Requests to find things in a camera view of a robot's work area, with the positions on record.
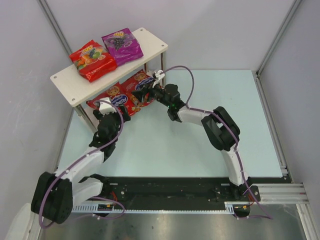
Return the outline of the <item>red matryoshka candy bag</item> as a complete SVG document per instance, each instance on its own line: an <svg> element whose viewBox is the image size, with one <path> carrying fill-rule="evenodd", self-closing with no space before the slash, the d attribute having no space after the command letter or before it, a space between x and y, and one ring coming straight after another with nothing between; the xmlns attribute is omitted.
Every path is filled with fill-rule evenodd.
<svg viewBox="0 0 320 240"><path fill-rule="evenodd" d="M132 102L132 100L129 98L129 95L125 92L119 82L115 83L113 86L111 86L95 98L87 100L86 104L92 109L98 109L99 103L97 101L104 98L109 98L111 103L118 107L118 109L120 109L120 105L124 105L130 117L141 110Z"/></svg>
<svg viewBox="0 0 320 240"><path fill-rule="evenodd" d="M151 104L152 100L141 103L132 94L132 92L140 90L144 84L151 83L153 80L154 80L153 77L147 75L147 73L143 69L141 69L137 73L132 75L130 78L128 78L126 81L121 83L120 85L123 88L123 90L125 91L125 93L127 94L127 96L129 97L129 99L133 102L133 104L136 107L142 108L142 107L146 107L149 104Z"/></svg>

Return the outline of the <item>purple grape candy bag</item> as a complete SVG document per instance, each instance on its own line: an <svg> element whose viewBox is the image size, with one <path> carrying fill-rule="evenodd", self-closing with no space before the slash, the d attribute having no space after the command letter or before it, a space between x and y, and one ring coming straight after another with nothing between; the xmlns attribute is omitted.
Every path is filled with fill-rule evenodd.
<svg viewBox="0 0 320 240"><path fill-rule="evenodd" d="M101 39L118 67L144 56L140 43L129 28L102 36Z"/></svg>

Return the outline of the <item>red fruit candy bag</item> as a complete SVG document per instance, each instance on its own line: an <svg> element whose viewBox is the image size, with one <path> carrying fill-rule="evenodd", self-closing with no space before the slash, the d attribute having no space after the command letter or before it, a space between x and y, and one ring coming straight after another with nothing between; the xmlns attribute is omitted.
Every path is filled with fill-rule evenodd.
<svg viewBox="0 0 320 240"><path fill-rule="evenodd" d="M92 83L117 69L116 60L94 40L69 55L78 74Z"/></svg>

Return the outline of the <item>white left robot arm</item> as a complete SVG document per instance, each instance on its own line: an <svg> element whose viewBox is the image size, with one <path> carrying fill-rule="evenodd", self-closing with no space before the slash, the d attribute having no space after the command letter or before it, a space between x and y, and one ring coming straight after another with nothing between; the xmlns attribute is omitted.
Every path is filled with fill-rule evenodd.
<svg viewBox="0 0 320 240"><path fill-rule="evenodd" d="M62 224L73 207L86 200L111 197L111 202L117 203L109 179L97 174L97 170L112 155L124 123L131 117L123 104L116 107L106 101L101 101L93 114L98 120L97 131L83 156L65 168L54 173L46 171L38 178L31 211L38 214L43 229L47 228L44 219Z"/></svg>

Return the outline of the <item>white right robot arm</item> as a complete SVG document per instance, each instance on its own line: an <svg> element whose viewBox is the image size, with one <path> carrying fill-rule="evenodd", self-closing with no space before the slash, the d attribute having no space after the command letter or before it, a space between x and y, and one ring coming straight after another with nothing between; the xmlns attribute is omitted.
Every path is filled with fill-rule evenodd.
<svg viewBox="0 0 320 240"><path fill-rule="evenodd" d="M168 107L167 114L172 121L192 123L204 128L209 142L224 154L229 181L237 186L248 186L248 174L245 171L238 150L240 129L225 108L217 107L213 111L188 107L181 100L178 86L168 84L145 84L141 89L132 92L141 103L156 100Z"/></svg>

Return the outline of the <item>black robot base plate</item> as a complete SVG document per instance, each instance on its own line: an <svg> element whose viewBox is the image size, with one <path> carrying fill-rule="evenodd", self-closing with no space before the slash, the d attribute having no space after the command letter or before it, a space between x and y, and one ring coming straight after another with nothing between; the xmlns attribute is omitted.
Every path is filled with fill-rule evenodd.
<svg viewBox="0 0 320 240"><path fill-rule="evenodd" d="M103 183L101 195L111 194L118 200L129 196L207 197L236 202L261 199L251 179L236 186L227 177L95 177Z"/></svg>

